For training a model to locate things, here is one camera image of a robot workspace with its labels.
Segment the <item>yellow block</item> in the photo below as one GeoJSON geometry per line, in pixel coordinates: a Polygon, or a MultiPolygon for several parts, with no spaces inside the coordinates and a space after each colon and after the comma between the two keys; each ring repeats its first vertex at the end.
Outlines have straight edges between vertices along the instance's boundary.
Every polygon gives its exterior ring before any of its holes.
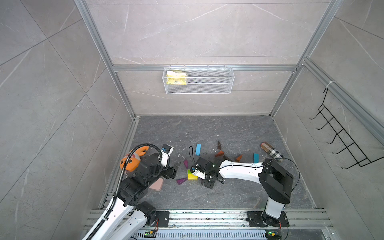
{"type": "Polygon", "coordinates": [[[188,174],[188,181],[197,181],[198,177],[193,174],[188,174]]]}

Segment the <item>light blue long block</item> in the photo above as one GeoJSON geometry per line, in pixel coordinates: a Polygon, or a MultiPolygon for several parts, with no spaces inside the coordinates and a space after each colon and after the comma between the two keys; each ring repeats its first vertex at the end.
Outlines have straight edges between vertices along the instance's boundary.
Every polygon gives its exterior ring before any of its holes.
{"type": "Polygon", "coordinates": [[[196,156],[200,156],[200,154],[201,154],[201,148],[202,148],[202,145],[201,145],[201,144],[197,144],[197,146],[196,146],[196,152],[195,152],[195,155],[196,155],[196,156]]]}

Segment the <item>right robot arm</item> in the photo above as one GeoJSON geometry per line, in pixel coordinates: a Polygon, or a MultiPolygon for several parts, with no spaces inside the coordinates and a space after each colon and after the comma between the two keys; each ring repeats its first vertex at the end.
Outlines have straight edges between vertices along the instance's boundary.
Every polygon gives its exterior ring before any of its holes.
{"type": "Polygon", "coordinates": [[[260,184],[268,195],[263,211],[248,211],[250,227],[288,228],[290,223],[283,211],[291,201],[294,176],[277,161],[267,159],[263,163],[237,163],[217,159],[214,162],[199,158],[190,168],[193,175],[202,180],[202,185],[212,189],[215,182],[239,179],[260,184]]]}

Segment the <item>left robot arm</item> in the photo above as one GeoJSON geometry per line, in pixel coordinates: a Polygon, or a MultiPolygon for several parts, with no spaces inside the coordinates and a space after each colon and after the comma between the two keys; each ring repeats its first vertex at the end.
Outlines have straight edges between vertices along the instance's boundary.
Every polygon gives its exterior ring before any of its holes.
{"type": "Polygon", "coordinates": [[[83,239],[129,240],[142,227],[157,224],[156,208],[139,201],[163,174],[174,174],[174,168],[169,166],[170,155],[152,154],[147,162],[139,164],[132,177],[119,179],[113,198],[83,239]]]}

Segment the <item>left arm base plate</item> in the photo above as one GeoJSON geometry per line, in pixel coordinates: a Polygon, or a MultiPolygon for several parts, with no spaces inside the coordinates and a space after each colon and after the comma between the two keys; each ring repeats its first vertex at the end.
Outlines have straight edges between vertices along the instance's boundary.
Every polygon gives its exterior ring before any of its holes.
{"type": "Polygon", "coordinates": [[[156,218],[159,219],[158,227],[159,228],[167,228],[170,220],[170,212],[169,211],[157,211],[156,218]]]}

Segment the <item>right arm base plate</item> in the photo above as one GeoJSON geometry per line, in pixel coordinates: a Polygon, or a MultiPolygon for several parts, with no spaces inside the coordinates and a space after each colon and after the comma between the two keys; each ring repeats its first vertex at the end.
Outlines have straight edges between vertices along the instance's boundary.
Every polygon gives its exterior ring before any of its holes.
{"type": "Polygon", "coordinates": [[[247,211],[247,219],[250,227],[289,227],[290,223],[285,212],[281,212],[278,219],[270,217],[264,211],[247,211]]]}

